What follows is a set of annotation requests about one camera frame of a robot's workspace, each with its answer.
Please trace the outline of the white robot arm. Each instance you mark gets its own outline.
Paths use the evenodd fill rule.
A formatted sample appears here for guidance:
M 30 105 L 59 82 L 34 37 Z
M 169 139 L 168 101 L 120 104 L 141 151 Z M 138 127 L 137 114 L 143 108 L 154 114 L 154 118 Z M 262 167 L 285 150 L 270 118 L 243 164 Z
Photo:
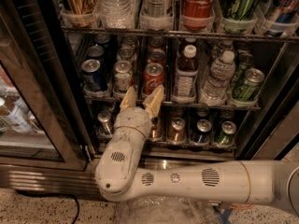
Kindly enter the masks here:
M 135 89 L 121 101 L 114 133 L 95 168 L 103 197 L 122 202 L 137 197 L 176 196 L 216 203 L 272 206 L 299 215 L 299 166 L 288 161 L 225 161 L 165 170 L 138 166 L 152 119 L 158 116 L 164 86 L 135 104 Z

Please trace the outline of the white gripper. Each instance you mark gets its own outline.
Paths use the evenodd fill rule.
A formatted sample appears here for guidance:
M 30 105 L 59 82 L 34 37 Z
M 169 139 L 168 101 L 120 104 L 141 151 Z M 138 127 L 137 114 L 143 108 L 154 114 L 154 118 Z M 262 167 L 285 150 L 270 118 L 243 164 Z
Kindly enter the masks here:
M 159 114 L 164 99 L 164 86 L 159 85 L 144 101 L 145 110 L 135 106 L 135 89 L 130 87 L 125 93 L 121 104 L 121 112 L 116 117 L 114 129 L 131 128 L 140 132 L 145 139 L 150 136 L 151 119 Z

